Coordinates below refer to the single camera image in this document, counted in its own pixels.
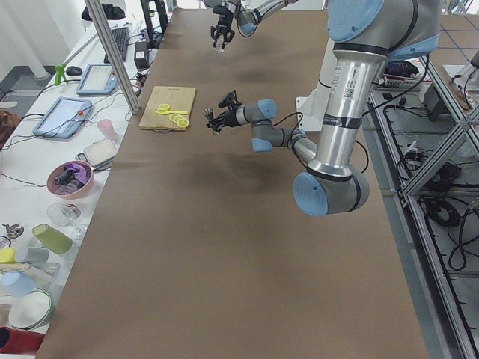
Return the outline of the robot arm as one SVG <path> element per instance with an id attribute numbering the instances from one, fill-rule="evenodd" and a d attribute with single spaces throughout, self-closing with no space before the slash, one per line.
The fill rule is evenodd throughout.
<path id="1" fill-rule="evenodd" d="M 214 132 L 248 125 L 257 153 L 286 147 L 305 163 L 293 182 L 297 206 L 307 215 L 352 212 L 369 196 L 365 176 L 350 164 L 373 81 L 389 61 L 430 54 L 439 42 L 440 1 L 330 1 L 327 28 L 336 65 L 318 142 L 299 128 L 276 128 L 271 99 L 244 105 L 234 92 L 204 110 Z"/>
<path id="2" fill-rule="evenodd" d="M 237 22 L 237 30 L 242 37 L 250 37 L 265 18 L 296 1 L 265 1 L 252 10 L 246 9 L 241 1 L 203 1 L 203 3 L 219 16 L 217 24 L 210 28 L 210 37 L 215 48 L 224 49 L 235 35 L 232 29 L 233 21 Z"/>

